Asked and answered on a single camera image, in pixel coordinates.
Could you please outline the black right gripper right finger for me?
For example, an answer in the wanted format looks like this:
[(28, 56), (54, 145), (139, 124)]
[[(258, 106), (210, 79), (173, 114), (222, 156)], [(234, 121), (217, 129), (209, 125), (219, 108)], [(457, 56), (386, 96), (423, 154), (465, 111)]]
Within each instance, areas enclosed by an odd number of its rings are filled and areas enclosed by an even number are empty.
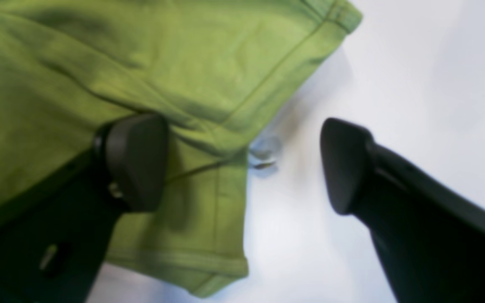
[(328, 118), (320, 135), (331, 207), (370, 232), (399, 303), (485, 303), (485, 210), (369, 130)]

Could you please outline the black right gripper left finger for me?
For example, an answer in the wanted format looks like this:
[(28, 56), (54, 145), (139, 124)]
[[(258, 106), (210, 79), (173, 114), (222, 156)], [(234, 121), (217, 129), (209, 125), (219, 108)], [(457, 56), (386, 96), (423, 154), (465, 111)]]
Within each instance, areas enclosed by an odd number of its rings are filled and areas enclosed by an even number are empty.
[(158, 208), (168, 142), (156, 113), (107, 123), (90, 149), (0, 207), (0, 303), (84, 303), (121, 215)]

